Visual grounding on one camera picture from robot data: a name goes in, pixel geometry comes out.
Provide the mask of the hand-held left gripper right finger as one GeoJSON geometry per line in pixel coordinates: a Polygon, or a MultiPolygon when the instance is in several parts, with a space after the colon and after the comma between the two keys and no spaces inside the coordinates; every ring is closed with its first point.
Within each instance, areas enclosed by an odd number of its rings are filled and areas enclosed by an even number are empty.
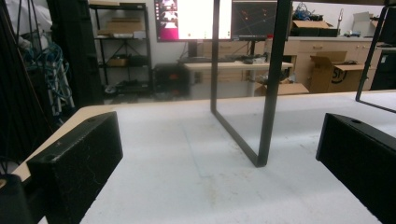
{"type": "Polygon", "coordinates": [[[395,137],[360,120],[328,113],[316,159],[382,224],[396,224],[395,137]]]}

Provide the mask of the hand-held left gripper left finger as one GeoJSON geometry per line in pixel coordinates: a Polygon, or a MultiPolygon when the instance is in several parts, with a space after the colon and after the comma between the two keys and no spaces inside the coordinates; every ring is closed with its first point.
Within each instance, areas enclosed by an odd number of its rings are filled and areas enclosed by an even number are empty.
{"type": "Polygon", "coordinates": [[[27,162],[49,224],[79,224],[123,157],[118,117],[85,119],[27,162]]]}

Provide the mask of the open cardboard box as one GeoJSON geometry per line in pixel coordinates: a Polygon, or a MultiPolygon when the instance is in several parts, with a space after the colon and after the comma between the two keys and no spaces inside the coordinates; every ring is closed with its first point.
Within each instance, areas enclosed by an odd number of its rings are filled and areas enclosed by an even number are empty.
{"type": "Polygon", "coordinates": [[[311,93],[357,91],[363,63],[347,60],[345,51],[322,51],[311,55],[314,64],[310,76],[311,93]]]}

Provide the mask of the flat cardboard box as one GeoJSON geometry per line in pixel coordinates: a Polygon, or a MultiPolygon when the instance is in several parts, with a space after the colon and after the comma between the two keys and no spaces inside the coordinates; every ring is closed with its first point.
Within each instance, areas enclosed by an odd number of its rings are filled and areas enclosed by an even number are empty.
{"type": "MultiPolygon", "coordinates": [[[[267,86],[262,84],[257,84],[254,91],[255,96],[265,96],[267,93],[267,86]]],[[[278,86],[278,95],[294,95],[294,94],[306,94],[309,90],[301,83],[288,83],[280,84],[278,86]]]]}

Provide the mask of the wooden cabinet counter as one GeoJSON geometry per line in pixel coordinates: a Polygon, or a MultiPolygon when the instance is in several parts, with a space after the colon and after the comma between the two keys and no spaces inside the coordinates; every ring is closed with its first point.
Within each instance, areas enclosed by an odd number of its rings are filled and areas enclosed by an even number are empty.
{"type": "MultiPolygon", "coordinates": [[[[372,44],[371,38],[361,37],[297,37],[292,36],[285,43],[284,55],[293,63],[296,81],[311,89],[314,64],[311,56],[319,52],[345,51],[346,61],[365,63],[372,44]]],[[[255,54],[263,54],[271,48],[272,41],[260,41],[252,45],[247,41],[220,41],[219,57],[246,55],[254,49],[255,54]]]]}

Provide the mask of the black metal shelf rack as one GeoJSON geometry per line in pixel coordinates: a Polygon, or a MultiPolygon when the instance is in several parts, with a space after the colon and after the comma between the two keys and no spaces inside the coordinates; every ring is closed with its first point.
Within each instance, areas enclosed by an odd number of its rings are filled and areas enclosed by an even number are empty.
{"type": "Polygon", "coordinates": [[[90,0],[89,9],[105,92],[150,92],[152,63],[147,6],[90,0]]]}

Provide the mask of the black computer case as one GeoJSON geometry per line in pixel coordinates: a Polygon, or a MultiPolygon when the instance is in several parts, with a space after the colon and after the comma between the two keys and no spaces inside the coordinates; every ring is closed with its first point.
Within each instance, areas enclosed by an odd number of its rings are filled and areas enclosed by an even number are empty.
{"type": "Polygon", "coordinates": [[[154,90],[167,92],[174,96],[188,95],[190,75],[179,63],[159,63],[153,69],[154,90]]]}

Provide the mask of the cardboard box with black bins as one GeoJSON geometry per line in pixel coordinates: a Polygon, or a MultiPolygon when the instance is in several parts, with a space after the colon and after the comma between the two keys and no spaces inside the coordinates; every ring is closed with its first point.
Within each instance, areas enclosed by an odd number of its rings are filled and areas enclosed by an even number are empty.
{"type": "Polygon", "coordinates": [[[291,36],[337,37],[338,30],[326,21],[293,21],[291,36]]]}

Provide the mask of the light wooden desk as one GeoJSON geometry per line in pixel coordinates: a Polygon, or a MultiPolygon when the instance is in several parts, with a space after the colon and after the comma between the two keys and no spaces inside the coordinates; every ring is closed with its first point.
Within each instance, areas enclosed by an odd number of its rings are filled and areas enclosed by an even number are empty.
{"type": "MultiPolygon", "coordinates": [[[[185,63],[190,75],[190,98],[211,97],[212,63],[185,63]]],[[[268,72],[269,63],[218,63],[217,96],[219,98],[253,97],[257,73],[268,72]]]]}

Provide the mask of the dark computer monitor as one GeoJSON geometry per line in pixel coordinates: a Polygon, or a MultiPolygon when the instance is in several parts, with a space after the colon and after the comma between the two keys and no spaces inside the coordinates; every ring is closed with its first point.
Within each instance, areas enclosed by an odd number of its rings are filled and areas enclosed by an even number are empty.
{"type": "Polygon", "coordinates": [[[232,40],[262,41],[275,30],[276,0],[233,0],[232,40]]]}

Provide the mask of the bright computer monitor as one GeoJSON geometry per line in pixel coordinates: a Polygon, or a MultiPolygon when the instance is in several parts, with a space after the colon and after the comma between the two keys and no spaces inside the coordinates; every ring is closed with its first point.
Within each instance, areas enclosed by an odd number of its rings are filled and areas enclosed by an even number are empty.
{"type": "Polygon", "coordinates": [[[153,0],[158,42],[211,40],[215,0],[153,0]]]}

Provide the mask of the black metal frame stand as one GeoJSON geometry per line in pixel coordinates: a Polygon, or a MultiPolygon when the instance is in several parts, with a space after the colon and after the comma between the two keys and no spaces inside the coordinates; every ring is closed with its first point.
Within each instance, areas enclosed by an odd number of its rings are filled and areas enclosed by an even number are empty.
{"type": "Polygon", "coordinates": [[[387,108],[382,105],[376,105],[376,104],[373,104],[370,102],[363,101],[361,99],[363,85],[367,79],[368,70],[371,67],[371,62],[373,60],[374,52],[377,49],[377,42],[380,40],[380,37],[383,33],[384,24],[387,22],[387,17],[388,17],[389,11],[394,8],[396,8],[396,0],[386,0],[384,3],[384,6],[381,9],[381,13],[380,13],[379,19],[377,21],[377,26],[375,28],[375,33],[372,38],[372,42],[371,42],[371,45],[370,45],[370,48],[369,48],[369,51],[368,51],[368,54],[366,57],[366,61],[363,66],[359,87],[358,87],[358,90],[357,90],[356,96],[355,96],[355,101],[358,103],[369,105],[369,106],[396,114],[396,109],[387,108]]]}
{"type": "Polygon", "coordinates": [[[272,132],[274,127],[277,94],[280,76],[282,75],[282,59],[285,41],[288,37],[290,24],[291,0],[277,0],[275,36],[269,63],[269,77],[267,91],[264,99],[262,127],[258,152],[255,152],[237,130],[217,110],[218,89],[218,58],[219,58],[219,7],[220,0],[213,3],[213,29],[212,29],[212,63],[210,85],[210,111],[222,127],[228,132],[235,143],[242,149],[256,168],[264,167],[268,162],[272,132]]]}

